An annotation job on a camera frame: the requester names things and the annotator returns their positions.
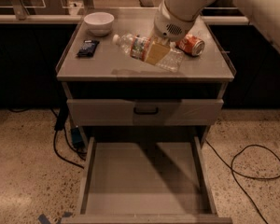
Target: clear bottle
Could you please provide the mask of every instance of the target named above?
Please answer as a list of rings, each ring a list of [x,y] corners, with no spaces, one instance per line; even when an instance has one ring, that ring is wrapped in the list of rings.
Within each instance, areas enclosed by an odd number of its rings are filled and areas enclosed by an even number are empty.
[[[113,44],[119,46],[126,55],[172,72],[178,70],[184,55],[183,51],[170,47],[168,43],[163,45],[156,37],[114,35]]]

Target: soda can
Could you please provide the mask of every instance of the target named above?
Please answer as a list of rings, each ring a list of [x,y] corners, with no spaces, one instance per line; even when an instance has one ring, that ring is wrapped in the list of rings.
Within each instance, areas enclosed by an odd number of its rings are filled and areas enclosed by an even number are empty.
[[[191,56],[201,55],[205,47],[204,41],[192,34],[186,34],[182,40],[175,43],[180,49]]]

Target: dark cabinet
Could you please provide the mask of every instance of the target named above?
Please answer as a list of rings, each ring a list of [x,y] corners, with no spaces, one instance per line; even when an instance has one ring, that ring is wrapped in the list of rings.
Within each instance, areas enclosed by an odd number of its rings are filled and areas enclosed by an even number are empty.
[[[75,24],[0,24],[0,107],[60,106],[55,66]]]
[[[210,26],[237,74],[225,107],[280,107],[280,55],[253,26]]]

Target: white bowl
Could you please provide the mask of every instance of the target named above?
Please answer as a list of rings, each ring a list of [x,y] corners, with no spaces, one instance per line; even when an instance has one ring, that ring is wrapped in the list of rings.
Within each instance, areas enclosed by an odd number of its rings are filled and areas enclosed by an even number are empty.
[[[112,31],[114,16],[106,12],[94,12],[86,15],[84,22],[92,34],[104,36]]]

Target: floor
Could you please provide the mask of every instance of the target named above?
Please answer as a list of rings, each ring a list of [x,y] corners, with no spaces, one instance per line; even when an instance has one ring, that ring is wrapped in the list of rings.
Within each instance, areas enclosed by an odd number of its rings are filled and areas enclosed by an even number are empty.
[[[42,214],[50,223],[58,223],[65,212],[75,212],[82,169],[54,154],[54,124],[55,116],[49,109],[22,113],[0,110],[0,224],[39,223]],[[280,158],[280,110],[222,110],[207,139],[227,163],[252,144],[266,146]],[[68,148],[63,133],[58,134],[57,148],[66,158],[83,165]],[[218,215],[231,217],[234,224],[264,223],[232,179],[231,171],[208,145],[203,147],[203,156]],[[247,175],[280,172],[270,152],[254,147],[247,149],[234,167]],[[280,178],[237,178],[268,223],[280,223]]]

